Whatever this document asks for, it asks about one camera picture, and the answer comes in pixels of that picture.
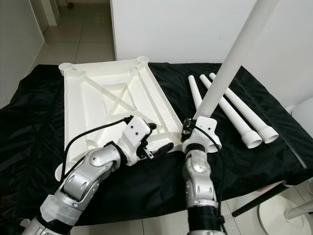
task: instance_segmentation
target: black table leg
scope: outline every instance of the black table leg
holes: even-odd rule
[[[281,193],[282,191],[285,191],[288,189],[288,187],[284,186],[283,184],[279,184],[275,186],[274,188],[270,189],[269,191],[263,193],[261,196],[257,197],[256,199],[252,200],[251,202],[245,204],[243,207],[240,207],[239,209],[235,210],[232,213],[233,217],[237,217],[248,210],[252,209],[253,207],[256,207],[257,205],[261,204],[262,202],[265,202],[266,200],[270,199],[271,197]]]

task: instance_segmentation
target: white tube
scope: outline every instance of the white tube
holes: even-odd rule
[[[210,117],[212,115],[226,88],[240,68],[252,42],[257,39],[278,1],[258,0],[255,3],[245,25],[217,73],[219,79],[212,83],[210,90],[206,93],[203,102],[196,111],[194,119],[198,116]]]
[[[216,78],[214,73],[210,73],[209,77],[212,80]],[[278,138],[279,134],[263,122],[230,88],[226,89],[225,95],[259,133],[264,143],[271,143]]]
[[[201,102],[202,102],[202,98],[201,98],[200,92],[198,90],[194,76],[190,75],[188,77],[188,80],[189,80],[189,85],[190,85],[190,89],[191,89],[191,94],[192,94],[192,97],[194,99],[195,107],[197,110],[199,108]]]
[[[200,80],[203,82],[207,89],[210,88],[211,82],[204,74],[200,75]],[[241,135],[241,139],[245,143],[247,148],[255,148],[262,143],[262,139],[258,135],[258,133],[253,131],[246,124],[246,122],[240,117],[240,115],[233,109],[233,107],[227,102],[224,97],[221,98],[219,105],[228,117],[228,119],[234,125],[236,130]]]
[[[293,219],[308,212],[313,212],[313,200],[286,211],[284,215],[286,219]]]

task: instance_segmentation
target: black cloth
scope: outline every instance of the black cloth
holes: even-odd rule
[[[183,122],[195,113],[188,75],[208,76],[220,64],[150,63],[149,67]],[[196,83],[204,97],[204,85],[199,79]],[[223,147],[208,160],[218,198],[241,196],[282,180],[296,185],[312,177],[313,140],[303,128],[244,68],[230,88],[280,137],[247,149],[217,107],[212,117],[218,121],[216,134]],[[64,150],[64,81],[58,67],[37,66],[20,82],[10,104],[1,109],[0,120],[0,226],[6,224],[9,234],[8,225],[12,228],[20,219],[31,219],[57,186],[54,171]],[[184,210],[183,164],[184,154],[172,152],[121,167],[101,184],[78,225]]]

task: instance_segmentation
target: white plastic tray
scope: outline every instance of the white plastic tray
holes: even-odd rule
[[[130,115],[157,125],[148,138],[156,151],[169,142],[181,150],[182,124],[148,67],[147,57],[135,60],[59,66],[65,83],[65,146],[75,136]],[[87,150],[117,141],[125,127],[120,123],[78,139],[67,161],[72,165]]]

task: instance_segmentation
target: white tiled floor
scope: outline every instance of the white tiled floor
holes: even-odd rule
[[[59,25],[50,27],[45,32],[46,44],[39,53],[36,63],[58,65],[63,62],[74,64],[113,61],[110,14],[108,4],[75,4],[72,10],[61,8]],[[265,235],[258,221],[257,208],[236,218],[231,215],[231,212],[260,194],[253,192],[222,203],[222,214],[229,235]],[[307,191],[306,182],[286,190],[281,195],[296,205],[313,199]],[[74,227],[71,234],[185,235],[187,231],[187,211],[181,211],[142,220]]]
[[[109,4],[75,4],[59,12],[58,26],[45,31],[45,44],[34,66],[115,60]]]

